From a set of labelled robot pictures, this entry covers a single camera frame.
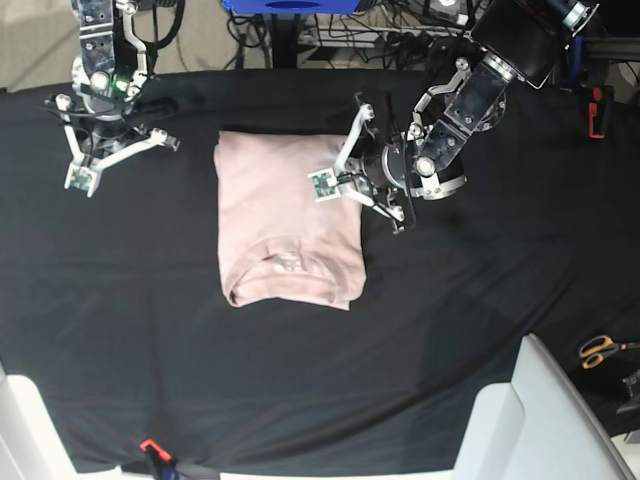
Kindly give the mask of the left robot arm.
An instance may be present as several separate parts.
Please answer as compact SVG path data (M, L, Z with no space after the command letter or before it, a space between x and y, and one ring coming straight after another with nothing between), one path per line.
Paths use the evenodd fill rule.
M492 2L471 31L482 58L458 57L451 79L422 94L405 129L389 113L384 139L373 127L373 106L355 97L358 110L334 164L308 176L316 200L354 200L389 219L395 232L415 225L415 200L441 200L466 184L460 153L473 134L502 120L507 87L519 80L541 88L599 6Z

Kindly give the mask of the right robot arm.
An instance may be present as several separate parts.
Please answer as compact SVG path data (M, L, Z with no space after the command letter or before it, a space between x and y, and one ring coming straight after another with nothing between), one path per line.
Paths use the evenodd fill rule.
M80 46L71 68L73 94L59 93L42 108L59 118L71 152L64 188L92 197L105 170L155 147L180 146L134 117L156 78L158 52L179 32L185 3L85 0L71 6Z

